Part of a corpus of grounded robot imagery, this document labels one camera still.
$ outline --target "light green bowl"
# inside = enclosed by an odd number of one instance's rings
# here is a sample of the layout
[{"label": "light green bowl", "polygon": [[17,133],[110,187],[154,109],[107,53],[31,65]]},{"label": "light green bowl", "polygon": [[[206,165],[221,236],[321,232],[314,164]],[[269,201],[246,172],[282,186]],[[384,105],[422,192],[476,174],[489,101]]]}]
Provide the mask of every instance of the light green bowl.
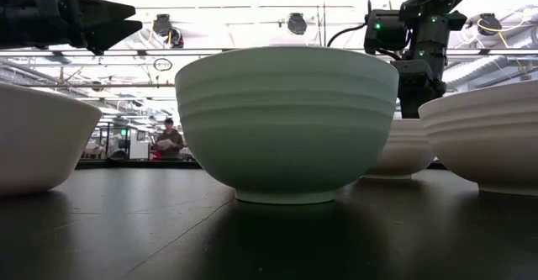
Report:
[{"label": "light green bowl", "polygon": [[321,203],[376,164],[398,72],[348,50],[262,47],[212,55],[176,75],[189,149],[257,203]]}]

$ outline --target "bowl base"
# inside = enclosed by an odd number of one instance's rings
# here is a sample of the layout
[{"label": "bowl base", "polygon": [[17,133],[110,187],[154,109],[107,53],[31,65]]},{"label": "bowl base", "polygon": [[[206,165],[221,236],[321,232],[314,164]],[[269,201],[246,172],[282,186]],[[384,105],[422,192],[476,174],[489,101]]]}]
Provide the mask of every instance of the bowl base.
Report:
[{"label": "bowl base", "polygon": [[364,178],[371,178],[371,179],[411,179],[411,175],[371,175],[371,174],[365,174],[362,175]]},{"label": "bowl base", "polygon": [[510,186],[510,185],[491,185],[491,184],[478,184],[480,191],[488,193],[503,193],[521,196],[535,196],[538,197],[538,187],[536,185],[525,186]]},{"label": "bowl base", "polygon": [[251,193],[235,190],[235,198],[241,201],[265,204],[313,204],[327,203],[336,198],[336,191],[322,193]]}]

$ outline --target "table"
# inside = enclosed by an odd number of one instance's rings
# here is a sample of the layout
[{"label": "table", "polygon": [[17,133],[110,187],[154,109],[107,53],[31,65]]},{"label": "table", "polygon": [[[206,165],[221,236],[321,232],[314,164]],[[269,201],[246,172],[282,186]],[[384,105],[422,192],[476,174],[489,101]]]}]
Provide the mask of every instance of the table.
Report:
[{"label": "table", "polygon": [[275,206],[201,170],[97,169],[0,201],[0,279],[121,278],[537,279],[538,199],[428,170]]}]

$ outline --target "ribbed bowl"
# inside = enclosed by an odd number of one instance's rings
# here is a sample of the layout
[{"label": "ribbed bowl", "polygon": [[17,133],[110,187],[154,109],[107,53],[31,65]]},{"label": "ribbed bowl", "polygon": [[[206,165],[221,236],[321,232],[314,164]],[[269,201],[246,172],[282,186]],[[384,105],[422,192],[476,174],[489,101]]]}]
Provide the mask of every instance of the ribbed bowl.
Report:
[{"label": "ribbed bowl", "polygon": [[263,47],[195,61],[176,84],[189,148],[237,198],[318,203],[375,164],[398,72],[347,50]]},{"label": "ribbed bowl", "polygon": [[101,111],[0,83],[0,196],[45,192],[75,169]]},{"label": "ribbed bowl", "polygon": [[436,99],[419,108],[430,146],[483,191],[538,196],[538,81]]},{"label": "ribbed bowl", "polygon": [[412,174],[424,170],[434,157],[419,119],[395,119],[376,166],[364,177],[410,179]]}]

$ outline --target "circular sign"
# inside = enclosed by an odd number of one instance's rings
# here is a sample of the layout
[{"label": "circular sign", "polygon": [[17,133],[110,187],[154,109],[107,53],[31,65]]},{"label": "circular sign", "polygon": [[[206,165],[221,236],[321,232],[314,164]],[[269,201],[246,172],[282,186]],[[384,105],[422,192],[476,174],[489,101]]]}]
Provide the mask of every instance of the circular sign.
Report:
[{"label": "circular sign", "polygon": [[153,67],[157,71],[168,71],[172,68],[172,63],[166,58],[159,58],[155,60],[155,62],[153,63]]}]

